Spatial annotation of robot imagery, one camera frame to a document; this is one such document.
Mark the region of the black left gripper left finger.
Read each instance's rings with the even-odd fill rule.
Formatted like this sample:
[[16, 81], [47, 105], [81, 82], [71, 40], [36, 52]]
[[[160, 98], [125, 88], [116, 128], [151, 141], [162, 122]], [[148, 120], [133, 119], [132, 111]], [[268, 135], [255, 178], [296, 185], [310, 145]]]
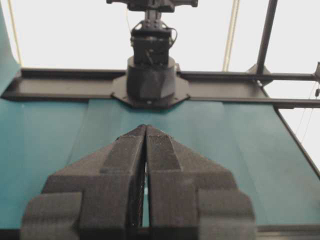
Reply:
[[139, 125], [51, 174], [27, 204], [22, 240], [126, 240], [142, 221], [144, 139]]

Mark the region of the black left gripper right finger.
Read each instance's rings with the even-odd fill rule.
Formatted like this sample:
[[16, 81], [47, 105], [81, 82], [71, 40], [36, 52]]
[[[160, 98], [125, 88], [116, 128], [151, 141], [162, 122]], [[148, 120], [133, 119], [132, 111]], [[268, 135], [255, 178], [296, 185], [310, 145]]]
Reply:
[[254, 240], [251, 199], [233, 173], [149, 125], [145, 133], [153, 240]]

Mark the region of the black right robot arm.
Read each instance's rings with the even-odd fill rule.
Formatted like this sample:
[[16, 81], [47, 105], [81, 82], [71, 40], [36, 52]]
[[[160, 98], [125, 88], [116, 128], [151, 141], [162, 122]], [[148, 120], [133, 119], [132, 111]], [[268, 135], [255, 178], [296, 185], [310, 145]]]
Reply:
[[112, 83], [112, 97], [141, 109], [166, 109], [190, 98], [189, 83], [177, 74], [177, 64], [169, 56], [176, 40], [174, 28], [162, 20], [178, 6], [196, 8], [196, 0], [125, 0], [127, 9], [144, 12], [145, 17], [130, 31], [133, 56], [127, 60], [124, 76]]

